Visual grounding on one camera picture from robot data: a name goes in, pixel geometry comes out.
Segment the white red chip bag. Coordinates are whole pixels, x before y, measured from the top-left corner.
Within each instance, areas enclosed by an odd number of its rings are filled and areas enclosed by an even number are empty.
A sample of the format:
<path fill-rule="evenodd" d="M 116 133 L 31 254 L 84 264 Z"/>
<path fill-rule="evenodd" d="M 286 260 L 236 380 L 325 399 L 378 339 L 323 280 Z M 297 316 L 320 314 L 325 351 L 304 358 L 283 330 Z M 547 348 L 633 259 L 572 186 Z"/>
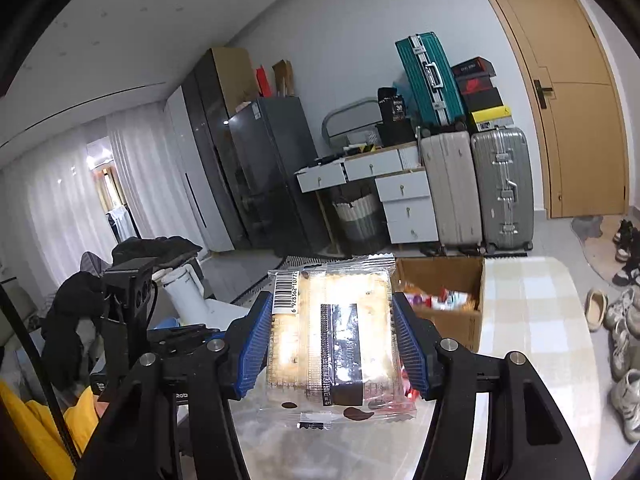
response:
<path fill-rule="evenodd" d="M 439 311 L 473 311 L 476 302 L 468 292 L 442 288 L 436 295 L 411 287 L 404 294 L 413 307 Z"/>

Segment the cracker sandwich clear pack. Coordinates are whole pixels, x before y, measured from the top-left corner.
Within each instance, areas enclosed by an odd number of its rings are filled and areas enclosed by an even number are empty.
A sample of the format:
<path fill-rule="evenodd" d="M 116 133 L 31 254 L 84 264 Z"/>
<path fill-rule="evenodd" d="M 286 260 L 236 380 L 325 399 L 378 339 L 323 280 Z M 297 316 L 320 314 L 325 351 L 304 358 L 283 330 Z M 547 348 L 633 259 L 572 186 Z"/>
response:
<path fill-rule="evenodd" d="M 264 411 L 305 429 L 413 418 L 393 321 L 394 270 L 393 255 L 377 254 L 271 272 Z"/>

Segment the black white patterned rug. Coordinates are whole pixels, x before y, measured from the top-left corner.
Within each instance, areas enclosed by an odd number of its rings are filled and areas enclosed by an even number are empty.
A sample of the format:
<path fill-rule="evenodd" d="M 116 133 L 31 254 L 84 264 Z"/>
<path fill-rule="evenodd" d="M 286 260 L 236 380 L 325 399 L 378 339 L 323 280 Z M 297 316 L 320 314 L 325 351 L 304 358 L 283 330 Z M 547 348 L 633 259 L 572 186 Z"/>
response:
<path fill-rule="evenodd" d="M 445 252 L 442 250 L 438 254 L 434 250 L 421 250 L 418 258 L 458 258 L 458 257 L 480 257 L 489 259 L 500 258 L 526 258 L 530 256 L 530 252 L 526 250 L 496 250 L 495 252 L 488 252 L 484 247 L 480 249 L 463 249 L 462 252 Z M 267 290 L 271 284 L 271 279 L 276 271 L 280 270 L 299 270 L 310 269 L 316 266 L 321 266 L 325 263 L 334 263 L 347 261 L 347 258 L 331 258 L 328 256 L 316 255 L 315 257 L 302 257 L 302 256 L 285 256 L 280 260 L 273 269 L 267 271 L 261 278 L 258 278 L 256 282 L 248 286 L 242 292 L 239 293 L 234 299 L 230 300 L 230 304 L 234 304 L 239 307 L 248 307 L 250 303 L 257 297 L 257 295 L 263 290 Z"/>

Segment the brown SF cardboard box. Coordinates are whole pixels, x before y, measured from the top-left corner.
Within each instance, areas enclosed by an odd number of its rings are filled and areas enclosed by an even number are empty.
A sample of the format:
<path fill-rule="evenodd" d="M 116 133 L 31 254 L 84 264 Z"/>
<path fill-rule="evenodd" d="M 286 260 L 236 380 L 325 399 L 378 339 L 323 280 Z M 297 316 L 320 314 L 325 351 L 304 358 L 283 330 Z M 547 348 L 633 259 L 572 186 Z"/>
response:
<path fill-rule="evenodd" d="M 480 348 L 485 263 L 480 257 L 397 258 L 393 290 L 419 318 L 471 351 Z"/>

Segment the white appliance jug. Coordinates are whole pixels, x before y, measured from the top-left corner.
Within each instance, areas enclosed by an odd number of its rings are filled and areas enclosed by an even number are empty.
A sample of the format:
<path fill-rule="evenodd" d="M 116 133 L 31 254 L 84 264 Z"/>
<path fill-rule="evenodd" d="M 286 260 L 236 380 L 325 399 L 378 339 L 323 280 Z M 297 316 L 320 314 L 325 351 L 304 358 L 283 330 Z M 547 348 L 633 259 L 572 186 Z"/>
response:
<path fill-rule="evenodd" d="M 153 278 L 166 292 L 182 325 L 207 323 L 205 287 L 194 263 L 185 262 L 176 268 L 158 270 Z"/>

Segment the checkered tablecloth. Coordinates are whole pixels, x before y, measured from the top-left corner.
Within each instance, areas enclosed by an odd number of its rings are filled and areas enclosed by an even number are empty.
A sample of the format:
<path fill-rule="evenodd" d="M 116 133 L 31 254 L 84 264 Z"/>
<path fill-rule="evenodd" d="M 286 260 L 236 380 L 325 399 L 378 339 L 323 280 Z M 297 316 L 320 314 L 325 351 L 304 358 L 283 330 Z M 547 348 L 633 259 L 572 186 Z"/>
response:
<path fill-rule="evenodd" d="M 525 388 L 526 414 L 512 419 L 514 445 L 491 443 L 486 430 L 496 413 L 489 398 L 475 407 L 470 479 L 588 479 L 596 470 L 600 415 L 596 361 L 576 287 L 555 258 L 499 258 L 484 264 L 482 319 L 477 349 L 500 356 L 514 372 L 533 368 L 567 427 L 563 442 L 578 448 L 569 464 L 562 443 L 541 437 L 544 421 Z M 254 394 L 233 413 L 250 476 L 254 479 L 411 479 L 434 406 L 419 402 L 406 422 L 345 422 L 329 430 L 294 429 L 267 422 Z"/>

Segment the dark grey refrigerator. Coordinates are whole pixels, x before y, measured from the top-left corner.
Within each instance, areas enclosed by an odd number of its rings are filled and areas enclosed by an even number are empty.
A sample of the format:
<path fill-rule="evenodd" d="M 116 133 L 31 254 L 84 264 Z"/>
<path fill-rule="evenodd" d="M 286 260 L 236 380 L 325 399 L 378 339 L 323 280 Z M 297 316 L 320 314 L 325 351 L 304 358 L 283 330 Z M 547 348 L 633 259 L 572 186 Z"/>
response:
<path fill-rule="evenodd" d="M 329 245 L 317 197 L 300 190 L 296 172 L 317 158 L 296 96 L 259 98 L 229 122 L 244 178 L 240 213 L 258 248 L 279 256 L 313 256 Z"/>

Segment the white drawer desk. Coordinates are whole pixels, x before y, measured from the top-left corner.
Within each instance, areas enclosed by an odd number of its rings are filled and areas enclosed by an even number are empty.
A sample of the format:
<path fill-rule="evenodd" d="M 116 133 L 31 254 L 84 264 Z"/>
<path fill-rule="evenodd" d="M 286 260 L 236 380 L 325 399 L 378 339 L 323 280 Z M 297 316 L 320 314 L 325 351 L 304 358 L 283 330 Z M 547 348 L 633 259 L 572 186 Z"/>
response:
<path fill-rule="evenodd" d="M 372 180 L 392 243 L 439 241 L 430 182 L 414 142 L 306 167 L 298 170 L 296 177 L 304 193 Z"/>

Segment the beige slipper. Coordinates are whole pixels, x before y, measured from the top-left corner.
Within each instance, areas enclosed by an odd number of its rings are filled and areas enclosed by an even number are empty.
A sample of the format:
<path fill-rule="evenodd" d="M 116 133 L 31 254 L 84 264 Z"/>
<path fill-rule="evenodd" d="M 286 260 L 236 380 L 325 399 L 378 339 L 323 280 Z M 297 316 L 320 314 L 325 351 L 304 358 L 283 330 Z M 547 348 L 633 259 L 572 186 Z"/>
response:
<path fill-rule="evenodd" d="M 607 308 L 608 295 L 600 289 L 590 289 L 585 300 L 585 318 L 591 333 L 600 330 Z"/>

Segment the beige suitcase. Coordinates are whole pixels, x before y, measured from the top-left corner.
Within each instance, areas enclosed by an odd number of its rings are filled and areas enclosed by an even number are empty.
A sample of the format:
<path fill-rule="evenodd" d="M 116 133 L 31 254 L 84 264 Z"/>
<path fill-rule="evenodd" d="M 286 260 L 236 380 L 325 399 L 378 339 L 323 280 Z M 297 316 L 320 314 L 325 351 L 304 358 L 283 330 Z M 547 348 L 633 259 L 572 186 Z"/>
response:
<path fill-rule="evenodd" d="M 440 242 L 478 249 L 483 241 L 480 199 L 469 133 L 439 133 L 420 141 Z"/>

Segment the silver suitcase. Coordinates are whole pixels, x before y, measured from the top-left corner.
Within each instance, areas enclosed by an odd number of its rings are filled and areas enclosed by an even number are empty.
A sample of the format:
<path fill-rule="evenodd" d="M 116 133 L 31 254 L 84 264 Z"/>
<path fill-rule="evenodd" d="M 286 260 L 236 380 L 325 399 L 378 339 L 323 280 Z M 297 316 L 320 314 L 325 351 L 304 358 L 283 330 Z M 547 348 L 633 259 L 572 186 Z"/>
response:
<path fill-rule="evenodd" d="M 502 127 L 471 136 L 483 234 L 488 252 L 533 248 L 534 189 L 526 136 Z"/>

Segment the black bag on desk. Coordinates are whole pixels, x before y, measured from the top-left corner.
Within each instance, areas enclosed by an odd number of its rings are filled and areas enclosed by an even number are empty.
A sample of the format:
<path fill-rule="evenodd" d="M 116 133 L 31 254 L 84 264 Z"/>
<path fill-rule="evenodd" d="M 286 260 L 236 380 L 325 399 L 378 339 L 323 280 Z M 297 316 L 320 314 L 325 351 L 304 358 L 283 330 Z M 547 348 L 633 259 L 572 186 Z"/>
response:
<path fill-rule="evenodd" d="M 378 108 L 382 122 L 376 130 L 384 148 L 416 140 L 404 98 L 395 87 L 378 88 Z"/>

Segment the grey white sneaker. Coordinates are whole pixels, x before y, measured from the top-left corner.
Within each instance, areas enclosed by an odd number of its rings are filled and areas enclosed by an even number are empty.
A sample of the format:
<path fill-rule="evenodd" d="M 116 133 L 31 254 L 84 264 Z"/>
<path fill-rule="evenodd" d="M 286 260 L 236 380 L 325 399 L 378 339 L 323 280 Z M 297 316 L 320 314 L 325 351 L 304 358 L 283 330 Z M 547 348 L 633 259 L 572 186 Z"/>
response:
<path fill-rule="evenodd" d="M 639 384 L 639 371 L 631 368 L 619 382 L 616 382 L 610 392 L 612 407 L 620 414 L 623 433 L 631 443 L 638 442 L 640 439 Z"/>

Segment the wooden door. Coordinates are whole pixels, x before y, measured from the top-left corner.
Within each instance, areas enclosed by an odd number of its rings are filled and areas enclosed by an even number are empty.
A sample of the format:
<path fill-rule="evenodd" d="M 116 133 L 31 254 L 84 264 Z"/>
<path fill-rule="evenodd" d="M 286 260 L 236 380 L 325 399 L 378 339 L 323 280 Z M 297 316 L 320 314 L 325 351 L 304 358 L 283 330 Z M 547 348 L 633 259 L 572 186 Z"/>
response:
<path fill-rule="evenodd" d="M 579 0 L 488 0 L 524 80 L 551 218 L 624 214 L 623 110 L 603 44 Z"/>

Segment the teal suitcase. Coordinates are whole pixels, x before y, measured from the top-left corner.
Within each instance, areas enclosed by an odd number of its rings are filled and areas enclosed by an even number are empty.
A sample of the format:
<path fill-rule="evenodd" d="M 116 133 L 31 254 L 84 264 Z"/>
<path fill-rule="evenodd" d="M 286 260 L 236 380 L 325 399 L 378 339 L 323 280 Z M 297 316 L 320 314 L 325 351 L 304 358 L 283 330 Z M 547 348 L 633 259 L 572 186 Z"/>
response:
<path fill-rule="evenodd" d="M 462 131 L 466 115 L 454 74 L 434 32 L 422 32 L 395 44 L 409 81 L 421 124 L 431 132 Z"/>

